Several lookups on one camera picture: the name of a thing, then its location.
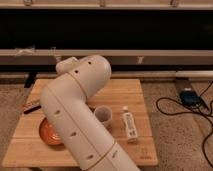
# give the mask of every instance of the black cable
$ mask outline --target black cable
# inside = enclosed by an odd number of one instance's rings
[[[202,93],[200,93],[200,97],[202,97],[206,93],[206,91],[209,90],[209,88],[212,86],[212,84],[213,84],[213,81],[209,84],[209,86],[205,90],[203,90]]]
[[[203,96],[208,90],[209,88],[213,85],[213,81],[209,84],[209,86],[200,94],[200,98],[201,96]],[[168,112],[165,112],[163,111],[160,106],[159,106],[159,103],[162,101],[162,100],[168,100],[168,101],[172,101],[176,104],[178,104],[179,106],[182,106],[184,107],[185,109],[187,109],[186,111],[182,111],[182,112],[176,112],[176,113],[168,113]],[[189,106],[184,106],[181,102],[175,100],[175,99],[172,99],[170,97],[161,97],[159,98],[157,101],[156,101],[156,107],[157,109],[164,115],[167,115],[167,116],[177,116],[177,115],[184,115],[184,114],[195,114],[197,116],[201,116],[203,117],[204,119],[206,119],[210,125],[211,125],[211,131],[209,132],[209,134],[204,138],[203,142],[202,142],[202,152],[203,152],[203,155],[206,159],[206,161],[208,162],[208,164],[213,168],[213,163],[209,160],[208,158],[208,155],[206,153],[206,148],[205,148],[205,145],[206,143],[208,142],[209,138],[213,135],[213,122],[211,121],[210,118],[213,118],[213,100],[210,101],[209,103],[209,113],[204,113],[203,111],[201,111],[200,107],[201,107],[202,104],[199,104],[198,106],[196,107],[189,107]]]

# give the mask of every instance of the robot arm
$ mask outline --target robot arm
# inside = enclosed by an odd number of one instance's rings
[[[85,104],[110,76],[105,58],[84,58],[42,90],[40,103],[82,170],[139,171]]]

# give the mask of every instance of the black wall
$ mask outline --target black wall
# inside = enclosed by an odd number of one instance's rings
[[[213,11],[0,10],[0,49],[213,49]]]

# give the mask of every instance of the wooden cutting board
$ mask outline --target wooden cutting board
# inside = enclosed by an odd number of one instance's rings
[[[41,89],[51,79],[38,79],[28,102],[39,99]],[[105,88],[92,97],[93,107],[107,105],[113,111],[113,121],[108,131],[138,166],[157,165],[157,155],[152,137],[149,116],[144,103],[140,81],[112,79]],[[133,113],[139,134],[137,144],[128,144],[122,121],[122,107],[127,105]],[[63,145],[48,146],[39,137],[39,125],[44,118],[41,109],[29,115],[22,114],[3,160],[3,167],[75,167],[77,163]]]

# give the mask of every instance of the white cup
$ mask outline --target white cup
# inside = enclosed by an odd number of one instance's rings
[[[112,121],[112,110],[107,106],[98,106],[95,108],[96,118],[107,128]]]

